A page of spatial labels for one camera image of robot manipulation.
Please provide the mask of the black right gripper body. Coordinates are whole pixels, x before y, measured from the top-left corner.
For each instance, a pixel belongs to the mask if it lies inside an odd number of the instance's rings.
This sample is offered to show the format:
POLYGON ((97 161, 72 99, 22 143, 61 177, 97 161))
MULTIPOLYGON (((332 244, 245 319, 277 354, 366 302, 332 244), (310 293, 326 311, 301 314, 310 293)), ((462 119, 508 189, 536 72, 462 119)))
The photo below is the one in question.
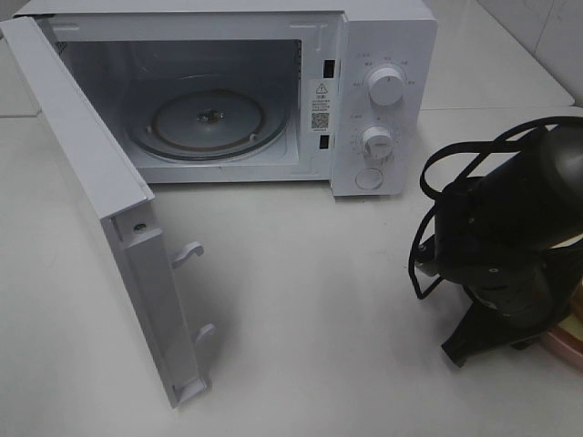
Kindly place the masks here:
POLYGON ((581 259, 548 259, 514 284, 466 286, 465 291, 472 304, 493 311, 499 319, 506 344, 499 348, 521 351, 558 322, 581 280, 581 259))

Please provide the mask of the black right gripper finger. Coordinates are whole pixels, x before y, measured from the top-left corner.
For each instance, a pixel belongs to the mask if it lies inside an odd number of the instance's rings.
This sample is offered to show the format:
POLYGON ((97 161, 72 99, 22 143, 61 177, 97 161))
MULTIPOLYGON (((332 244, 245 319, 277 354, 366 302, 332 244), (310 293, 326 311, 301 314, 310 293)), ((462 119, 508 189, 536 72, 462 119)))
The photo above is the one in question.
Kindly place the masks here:
POLYGON ((506 345, 500 328, 493 311, 472 304, 441 348, 455 366, 463 367, 469 358, 506 345))

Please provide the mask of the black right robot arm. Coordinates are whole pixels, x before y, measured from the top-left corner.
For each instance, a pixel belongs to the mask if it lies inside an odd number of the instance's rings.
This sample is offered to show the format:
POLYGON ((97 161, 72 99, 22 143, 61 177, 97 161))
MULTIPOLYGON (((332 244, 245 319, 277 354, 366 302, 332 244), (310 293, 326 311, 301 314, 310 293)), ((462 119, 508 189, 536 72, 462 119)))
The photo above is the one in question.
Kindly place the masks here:
POLYGON ((582 278, 582 129, 541 128, 481 178, 449 184, 437 201, 439 275, 473 303, 442 348, 457 366, 516 348, 552 328, 582 278))

